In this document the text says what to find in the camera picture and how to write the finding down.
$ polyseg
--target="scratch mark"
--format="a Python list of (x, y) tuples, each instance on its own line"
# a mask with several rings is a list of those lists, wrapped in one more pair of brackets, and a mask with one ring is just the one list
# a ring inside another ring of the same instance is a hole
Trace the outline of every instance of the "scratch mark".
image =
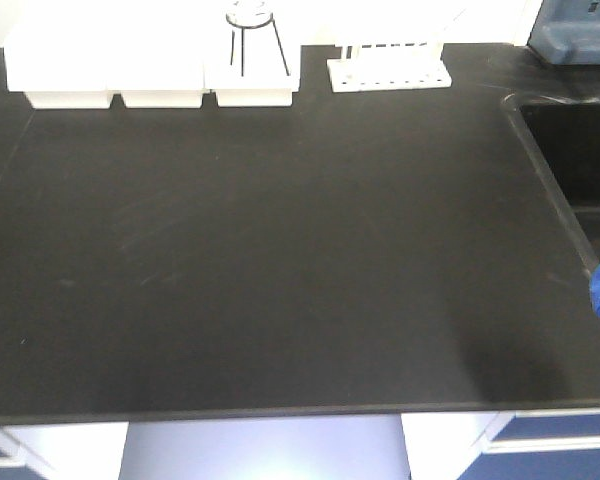
[(149, 283), (152, 279), (156, 278), (157, 275), (158, 275), (157, 273), (154, 273), (153, 275), (149, 275), (147, 278), (145, 278), (144, 280), (142, 280), (140, 282), (140, 286), (143, 287), (144, 285)]
[(168, 277), (165, 277), (162, 279), (162, 281), (164, 283), (177, 283), (178, 280), (180, 280), (184, 275), (182, 273), (179, 272), (173, 272), (171, 275), (169, 275)]
[(600, 104), (600, 98), (599, 98), (599, 97), (589, 97), (589, 98), (585, 98), (585, 99), (581, 100), (581, 103), (593, 103), (593, 104)]
[(114, 213), (114, 216), (122, 216), (122, 215), (124, 215), (124, 213), (125, 213), (125, 212), (127, 212), (128, 210), (132, 210), (132, 209), (134, 209), (134, 208), (136, 208), (136, 207), (140, 207), (140, 206), (143, 206), (143, 205), (145, 205), (145, 204), (147, 204), (147, 203), (151, 203), (151, 202), (153, 202), (154, 200), (158, 200), (158, 199), (160, 199), (160, 198), (163, 198), (163, 197), (165, 197), (165, 196), (166, 196), (166, 195), (168, 195), (169, 193), (171, 193), (171, 190), (162, 190), (162, 191), (159, 191), (159, 192), (157, 192), (157, 193), (155, 193), (155, 194), (153, 194), (153, 195), (150, 195), (150, 196), (148, 196), (148, 197), (145, 197), (145, 198), (143, 198), (143, 199), (141, 199), (141, 200), (138, 200), (138, 201), (135, 201), (135, 202), (131, 202), (131, 203), (129, 203), (129, 204), (127, 204), (127, 205), (123, 206), (123, 207), (120, 207), (120, 208), (119, 208), (119, 209), (118, 209), (118, 210), (117, 210), (117, 211)]
[(565, 279), (559, 277), (558, 275), (556, 275), (553, 272), (547, 273), (547, 280), (557, 283), (558, 285), (563, 285), (565, 287), (571, 287), (571, 284), (569, 282), (567, 282)]
[(29, 115), (29, 119), (27, 120), (27, 123), (25, 124), (24, 128), (22, 129), (22, 132), (20, 132), (20, 135), (18, 136), (18, 139), (16, 140), (15, 145), (11, 149), (9, 156), (7, 157), (7, 161), (4, 162), (4, 167), (2, 168), (2, 171), (0, 172), (0, 184), (2, 183), (2, 179), (4, 178), (5, 173), (7, 173), (7, 170), (11, 166), (13, 157), (16, 156), (16, 152), (20, 148), (20, 143), (22, 143), (22, 139), (24, 138), (25, 133), (27, 133), (27, 130), (29, 130), (29, 125), (31, 124), (31, 120), (33, 120), (33, 116), (35, 113), (36, 112), (34, 110), (33, 112), (31, 112), (31, 115)]
[(506, 90), (508, 92), (511, 91), (511, 88), (509, 88), (509, 87), (503, 87), (502, 85), (492, 85), (490, 83), (478, 83), (478, 86), (479, 87), (486, 87), (486, 88), (494, 88), (494, 89), (497, 89), (497, 90)]
[(152, 237), (154, 235), (159, 234), (160, 232), (169, 229), (170, 227), (177, 225), (178, 223), (180, 223), (183, 219), (182, 218), (176, 218), (174, 220), (171, 220), (169, 222), (165, 222), (163, 225), (159, 225), (158, 227), (154, 228), (153, 230), (150, 230), (148, 232), (141, 232), (141, 233), (137, 233), (135, 235), (132, 235), (131, 237), (127, 238), (122, 245), (120, 246), (120, 250), (121, 251), (126, 251), (130, 246), (146, 239), (149, 237)]
[(72, 288), (72, 287), (76, 286), (75, 280), (69, 280), (67, 278), (60, 279), (60, 281), (58, 283), (65, 288)]
[(556, 102), (556, 103), (560, 103), (560, 104), (564, 104), (564, 105), (576, 103), (574, 100), (570, 100), (568, 98), (563, 98), (563, 97), (552, 97), (551, 95), (540, 95), (540, 97), (544, 98), (546, 100), (551, 100), (552, 102)]

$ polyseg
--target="sink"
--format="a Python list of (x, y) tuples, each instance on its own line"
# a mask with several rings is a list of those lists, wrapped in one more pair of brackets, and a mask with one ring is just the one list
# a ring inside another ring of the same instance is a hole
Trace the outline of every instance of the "sink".
[[(522, 105), (520, 112), (600, 258), (600, 104)], [(537, 163), (542, 175), (543, 166)]]

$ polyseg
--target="metal ring stand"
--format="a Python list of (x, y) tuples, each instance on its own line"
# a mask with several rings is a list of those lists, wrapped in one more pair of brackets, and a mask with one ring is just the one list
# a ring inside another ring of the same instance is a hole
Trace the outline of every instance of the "metal ring stand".
[[(231, 18), (229, 16), (229, 14), (227, 14), (225, 16), (227, 23), (229, 25), (231, 25), (232, 27), (235, 28), (239, 28), (240, 29), (240, 73), (241, 76), (244, 77), (244, 31), (245, 30), (256, 30), (258, 28), (263, 28), (266, 27), (267, 25), (271, 24), (273, 25), (273, 30), (276, 33), (276, 40), (278, 40), (278, 48), (280, 49), (280, 56), (282, 57), (282, 63), (284, 64), (284, 70), (285, 72), (287, 72), (287, 77), (290, 76), (291, 74), (289, 73), (289, 67), (287, 66), (287, 59), (284, 56), (284, 50), (282, 49), (282, 42), (280, 42), (280, 35), (278, 34), (278, 27), (276, 27), (276, 21), (273, 18), (273, 13), (270, 13), (268, 18), (262, 22), (259, 23), (257, 25), (240, 25), (237, 24), (233, 21), (231, 21)], [(236, 31), (235, 30), (231, 30), (231, 61), (230, 61), (230, 65), (233, 65), (233, 56), (234, 56), (234, 50), (235, 50), (235, 42), (236, 42)]]

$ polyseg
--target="cabinet handle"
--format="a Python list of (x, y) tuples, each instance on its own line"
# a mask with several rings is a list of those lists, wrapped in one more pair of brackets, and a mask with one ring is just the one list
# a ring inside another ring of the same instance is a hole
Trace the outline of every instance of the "cabinet handle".
[(12, 457), (0, 457), (0, 468), (19, 468), (25, 466), (26, 453), (22, 447)]
[(589, 437), (534, 438), (499, 440), (484, 445), (483, 453), (564, 452), (569, 450), (600, 449), (600, 435)]

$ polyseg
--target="white wall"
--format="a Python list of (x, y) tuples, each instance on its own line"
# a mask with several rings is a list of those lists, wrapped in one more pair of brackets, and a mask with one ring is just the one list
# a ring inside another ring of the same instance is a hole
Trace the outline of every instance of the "white wall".
[[(333, 44), (333, 26), (341, 17), (341, 13), (352, 8), (359, 8), (361, 14), (364, 15), (364, 9), (368, 8), (364, 6), (366, 2), (345, 2), (344, 0), (279, 1), (293, 5), (293, 8), (301, 6), (302, 13), (299, 15), (298, 24), (301, 26), (305, 44)], [(428, 1), (449, 2), (449, 0)], [(446, 36), (448, 42), (516, 42), (524, 44), (541, 3), (541, 0), (466, 1), (470, 7), (449, 28)], [(394, 11), (405, 12), (404, 14), (408, 14), (404, 7), (409, 2), (421, 4), (422, 0), (389, 0), (390, 4), (395, 5)], [(0, 47), (11, 26), (23, 11), (25, 3), (27, 0), (0, 0)], [(454, 0), (451, 3), (454, 8), (457, 8), (460, 0)], [(375, 8), (377, 2), (369, 2), (369, 5)]]

